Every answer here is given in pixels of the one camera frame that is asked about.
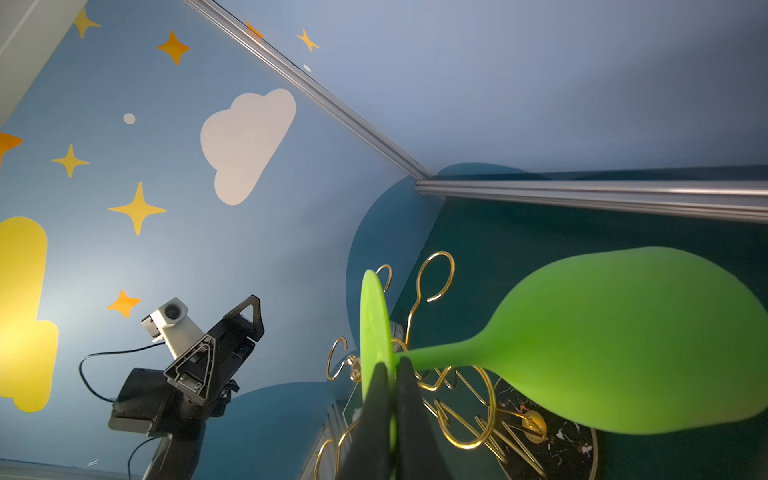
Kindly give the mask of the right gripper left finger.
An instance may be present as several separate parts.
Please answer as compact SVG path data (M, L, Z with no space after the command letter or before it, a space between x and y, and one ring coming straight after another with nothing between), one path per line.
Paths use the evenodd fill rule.
M378 363L371 377L359 424L345 461L337 473L343 480L386 480L392 470L390 422L393 401L388 370Z

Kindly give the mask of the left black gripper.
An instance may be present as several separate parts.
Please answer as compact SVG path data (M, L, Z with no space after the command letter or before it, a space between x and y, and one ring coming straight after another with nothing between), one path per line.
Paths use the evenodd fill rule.
M240 390L234 375L264 333L261 301L250 295L180 355L164 375L182 394L183 408L203 419L222 416Z

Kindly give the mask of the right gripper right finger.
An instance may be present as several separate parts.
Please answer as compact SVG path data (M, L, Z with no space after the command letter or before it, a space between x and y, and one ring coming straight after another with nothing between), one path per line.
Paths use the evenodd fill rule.
M451 479L430 427L415 370L409 358L403 357L399 360L396 375L396 478Z

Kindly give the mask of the green wine glass back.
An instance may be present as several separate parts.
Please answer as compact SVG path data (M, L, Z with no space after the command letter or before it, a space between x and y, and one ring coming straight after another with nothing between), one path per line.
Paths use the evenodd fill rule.
M520 281L475 336L394 353L377 274L361 285L362 383L374 368L489 370L544 409L650 435L767 407L767 311L735 275L665 247L578 255Z

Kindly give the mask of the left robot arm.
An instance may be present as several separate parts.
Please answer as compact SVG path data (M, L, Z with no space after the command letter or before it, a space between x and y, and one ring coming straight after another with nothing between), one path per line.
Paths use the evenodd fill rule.
M173 298L141 321L153 343L172 357L163 370L135 368L113 402L112 430L145 433L160 444L146 479L190 479L198 465L206 421L224 415L239 391L234 375L265 330L261 302L248 296L204 332Z

